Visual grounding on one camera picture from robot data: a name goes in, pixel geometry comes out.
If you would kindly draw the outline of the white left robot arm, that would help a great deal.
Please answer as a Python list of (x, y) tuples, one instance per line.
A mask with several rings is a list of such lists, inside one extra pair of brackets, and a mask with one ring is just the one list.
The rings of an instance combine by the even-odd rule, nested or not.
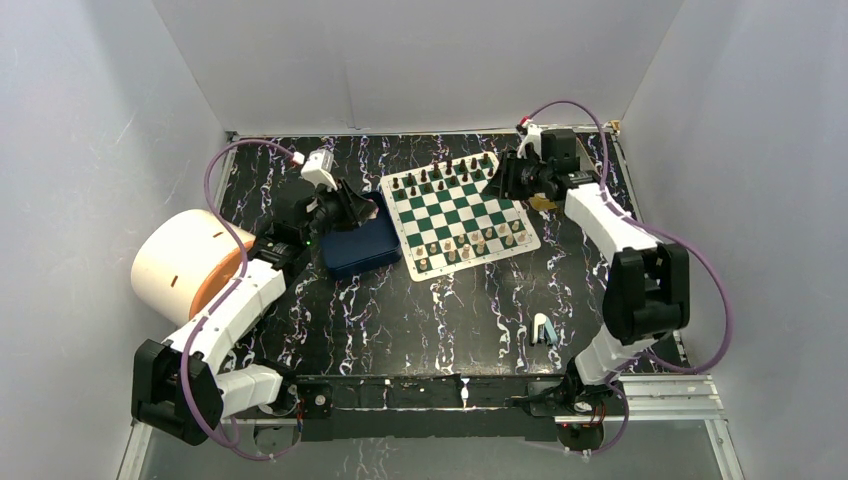
[(224, 372), (224, 360), (311, 262), (322, 236), (358, 229), (378, 214), (374, 200), (339, 181), (318, 186), (290, 217), (257, 234), (205, 209), (165, 221), (138, 251), (131, 285), (175, 329), (134, 354), (132, 418), (195, 446), (226, 444), (222, 422), (242, 411), (293, 412), (299, 391), (279, 369)]

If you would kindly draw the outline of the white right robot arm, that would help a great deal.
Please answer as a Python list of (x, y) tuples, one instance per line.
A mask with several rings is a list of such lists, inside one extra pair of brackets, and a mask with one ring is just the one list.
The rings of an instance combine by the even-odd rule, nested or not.
[(529, 125), (519, 133), (519, 147), (500, 155), (484, 195), (508, 200), (541, 195), (562, 203), (565, 216), (608, 263), (603, 325), (569, 362), (561, 384), (544, 391), (561, 396), (571, 411), (587, 414), (627, 361), (688, 325), (689, 254), (636, 226), (607, 193), (600, 174), (581, 168), (573, 130)]

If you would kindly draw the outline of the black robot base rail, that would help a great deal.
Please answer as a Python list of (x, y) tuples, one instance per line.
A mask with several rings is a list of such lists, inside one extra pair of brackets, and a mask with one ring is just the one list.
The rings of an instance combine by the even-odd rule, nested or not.
[(276, 403), (236, 417), (297, 427), (307, 442), (512, 437), (592, 452), (623, 417), (622, 390), (565, 374), (290, 375)]

